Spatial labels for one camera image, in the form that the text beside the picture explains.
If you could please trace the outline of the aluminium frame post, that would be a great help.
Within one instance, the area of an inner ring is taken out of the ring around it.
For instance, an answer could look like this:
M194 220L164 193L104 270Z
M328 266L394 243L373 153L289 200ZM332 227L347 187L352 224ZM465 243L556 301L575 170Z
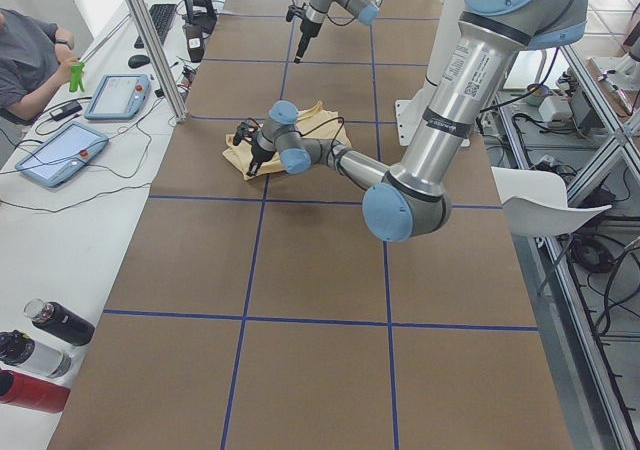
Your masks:
M156 79L164 92L164 97L169 103L175 120L181 123L186 120L187 109L173 78L163 45L155 29L147 5L144 0L124 1L151 60Z

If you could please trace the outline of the black keyboard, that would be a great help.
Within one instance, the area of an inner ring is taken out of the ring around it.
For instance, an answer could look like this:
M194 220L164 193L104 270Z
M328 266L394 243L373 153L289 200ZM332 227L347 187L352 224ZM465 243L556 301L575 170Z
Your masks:
M176 16L177 5L173 3L156 3L149 8L149 13L160 40L164 44Z

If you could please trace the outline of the black computer mouse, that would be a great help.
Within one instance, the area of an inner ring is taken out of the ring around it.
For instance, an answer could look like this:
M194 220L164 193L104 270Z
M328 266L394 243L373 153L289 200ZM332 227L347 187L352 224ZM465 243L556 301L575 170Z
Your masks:
M137 69L150 63L150 58L147 55L133 55L128 59L128 67L131 69Z

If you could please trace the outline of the red water bottle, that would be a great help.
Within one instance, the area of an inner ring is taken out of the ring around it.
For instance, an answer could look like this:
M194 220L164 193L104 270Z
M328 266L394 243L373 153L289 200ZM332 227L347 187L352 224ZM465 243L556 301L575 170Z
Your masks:
M11 370L1 371L1 403L46 413L64 410L70 389Z

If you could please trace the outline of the clear steel water bottle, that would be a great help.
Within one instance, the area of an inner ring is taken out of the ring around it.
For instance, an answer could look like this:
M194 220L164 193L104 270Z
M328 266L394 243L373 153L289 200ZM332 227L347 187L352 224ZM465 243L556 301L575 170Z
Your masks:
M67 353L19 330L1 333L1 362L47 378L62 377L71 367Z

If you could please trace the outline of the white plastic chair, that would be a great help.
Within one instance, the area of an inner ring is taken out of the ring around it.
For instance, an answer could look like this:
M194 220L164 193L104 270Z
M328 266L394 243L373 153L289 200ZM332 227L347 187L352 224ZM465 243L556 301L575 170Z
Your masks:
M611 205L573 208L564 180L551 172L491 168L513 235L555 237L571 234Z

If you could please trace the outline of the beige long-sleeve printed shirt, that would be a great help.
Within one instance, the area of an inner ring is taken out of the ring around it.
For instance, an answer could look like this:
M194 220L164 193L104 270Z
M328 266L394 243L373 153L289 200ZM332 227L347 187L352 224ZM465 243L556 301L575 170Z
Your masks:
M314 165L325 165L341 175L345 173L339 161L351 147L345 121L339 113L326 110L322 102L300 111L292 103L282 100L269 110L263 123L252 118L244 121L258 124L260 129L253 141L274 151L273 158L261 165L255 177L278 172L297 175ZM255 177L246 175L252 159L251 145L242 142L233 146L234 134L226 136L227 148L223 156L241 172L244 179L253 179Z

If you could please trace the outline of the seated person grey shirt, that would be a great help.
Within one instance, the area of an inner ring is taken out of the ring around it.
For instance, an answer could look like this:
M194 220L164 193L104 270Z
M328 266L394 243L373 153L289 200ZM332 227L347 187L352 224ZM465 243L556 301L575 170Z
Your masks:
M30 125L71 78L75 37L67 29L1 11L1 116Z

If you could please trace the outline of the near teach pendant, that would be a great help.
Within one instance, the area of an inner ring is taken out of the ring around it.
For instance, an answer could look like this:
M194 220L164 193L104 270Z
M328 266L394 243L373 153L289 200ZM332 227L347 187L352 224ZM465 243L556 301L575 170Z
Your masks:
M105 134L70 122L35 150L29 150L15 169L43 187L56 188L73 178L108 143Z

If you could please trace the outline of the far teach pendant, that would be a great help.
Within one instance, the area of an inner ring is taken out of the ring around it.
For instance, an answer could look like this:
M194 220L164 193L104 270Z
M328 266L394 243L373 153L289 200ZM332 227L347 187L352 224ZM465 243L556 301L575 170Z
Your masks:
M87 120L129 120L142 109L149 91L147 75L104 75L84 111L84 117Z

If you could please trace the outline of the black water bottle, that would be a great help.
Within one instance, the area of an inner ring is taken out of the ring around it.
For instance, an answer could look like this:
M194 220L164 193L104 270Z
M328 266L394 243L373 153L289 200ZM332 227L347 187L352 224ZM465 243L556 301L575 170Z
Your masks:
M55 301L32 299L23 309L32 325L75 347L90 343L95 327Z

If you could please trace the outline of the teach pendant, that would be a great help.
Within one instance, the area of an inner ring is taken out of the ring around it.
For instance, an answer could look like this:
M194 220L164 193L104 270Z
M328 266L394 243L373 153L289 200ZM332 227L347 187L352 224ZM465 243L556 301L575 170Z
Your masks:
M73 178L108 143L105 134L70 122L35 150L29 150L15 169L43 187L56 188Z
M84 117L87 120L129 120L142 109L149 91L147 75L104 75L84 111Z

